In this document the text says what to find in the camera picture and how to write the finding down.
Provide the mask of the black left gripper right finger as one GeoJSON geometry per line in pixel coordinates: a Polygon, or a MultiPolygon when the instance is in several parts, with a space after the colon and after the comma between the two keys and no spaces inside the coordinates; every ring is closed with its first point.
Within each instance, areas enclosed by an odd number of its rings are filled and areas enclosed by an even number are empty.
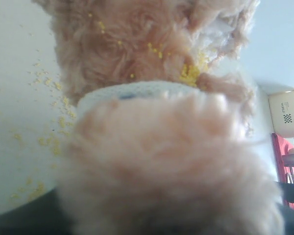
{"type": "Polygon", "coordinates": [[[284,219],[285,234],[294,235],[294,210],[284,205],[278,207],[284,219]]]}

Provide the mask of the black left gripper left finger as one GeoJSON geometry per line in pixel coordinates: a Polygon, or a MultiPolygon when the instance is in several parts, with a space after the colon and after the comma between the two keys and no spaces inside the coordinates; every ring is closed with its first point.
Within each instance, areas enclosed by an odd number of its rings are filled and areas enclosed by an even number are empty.
{"type": "Polygon", "coordinates": [[[0,235],[70,235],[56,190],[0,215],[0,235]]]}

